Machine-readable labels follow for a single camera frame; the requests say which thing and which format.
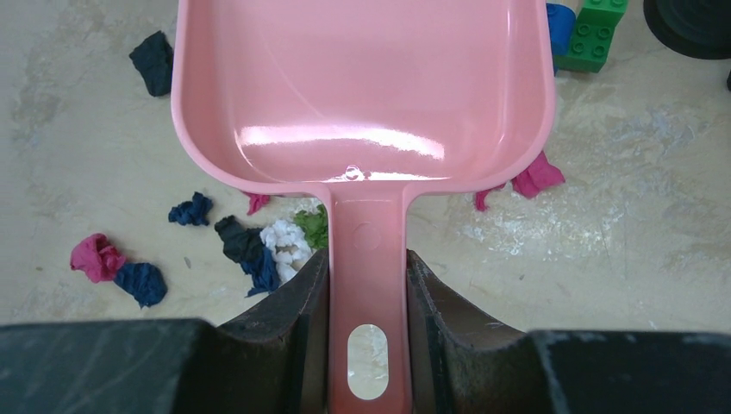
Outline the round magenta paper ball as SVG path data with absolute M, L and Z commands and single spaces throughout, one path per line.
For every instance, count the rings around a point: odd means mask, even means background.
M 92 283 L 99 283 L 112 281 L 126 261 L 126 256 L 105 234 L 95 233 L 73 248 L 69 266 L 83 272 Z

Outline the small blue paper scrap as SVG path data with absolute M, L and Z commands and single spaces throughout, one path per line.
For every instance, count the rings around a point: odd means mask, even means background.
M 177 223 L 181 226 L 208 226 L 208 213 L 212 208 L 212 199 L 199 191 L 195 191 L 191 200 L 173 206 L 168 213 L 167 219 L 169 223 Z

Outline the pink paper scrap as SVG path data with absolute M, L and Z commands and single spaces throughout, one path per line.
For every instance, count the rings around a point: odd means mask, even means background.
M 535 198 L 546 189 L 565 183 L 560 169 L 551 164 L 544 151 L 522 172 L 510 180 L 513 191 L 525 198 Z

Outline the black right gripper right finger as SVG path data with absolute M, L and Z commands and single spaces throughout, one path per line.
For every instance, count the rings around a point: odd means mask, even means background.
M 727 413 L 730 338 L 538 329 L 480 310 L 407 254 L 418 413 Z

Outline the magenta paper scrap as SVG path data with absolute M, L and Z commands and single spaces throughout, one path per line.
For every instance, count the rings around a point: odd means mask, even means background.
M 248 216 L 256 214 L 262 208 L 266 207 L 271 201 L 271 197 L 269 195 L 256 194 L 246 191 L 244 191 L 244 194 L 248 197 Z

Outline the white paper scrap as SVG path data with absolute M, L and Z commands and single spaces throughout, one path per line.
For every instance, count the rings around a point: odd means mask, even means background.
M 296 265 L 302 265 L 313 254 L 303 229 L 289 220 L 277 220 L 264 227 L 259 237 L 272 253 L 282 284 L 292 280 L 298 272 Z

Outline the dark blue paper scrap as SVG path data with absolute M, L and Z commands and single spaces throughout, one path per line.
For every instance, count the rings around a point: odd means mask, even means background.
M 161 271 L 151 263 L 126 263 L 114 282 L 131 295 L 140 308 L 159 304 L 168 292 Z

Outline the green paper scrap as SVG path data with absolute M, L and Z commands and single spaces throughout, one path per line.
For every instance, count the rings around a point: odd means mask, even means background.
M 294 223 L 303 230 L 304 239 L 313 250 L 328 247 L 328 216 L 322 204 L 316 211 L 298 211 Z

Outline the pink dustpan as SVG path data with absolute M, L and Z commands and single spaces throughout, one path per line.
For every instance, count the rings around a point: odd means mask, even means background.
M 171 110 L 211 177 L 328 212 L 328 411 L 409 413 L 406 212 L 505 183 L 555 114 L 542 1 L 182 1 Z

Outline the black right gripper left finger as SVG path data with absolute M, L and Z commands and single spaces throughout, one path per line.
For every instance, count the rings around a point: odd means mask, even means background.
M 328 254 L 234 319 L 1 329 L 4 413 L 323 413 Z

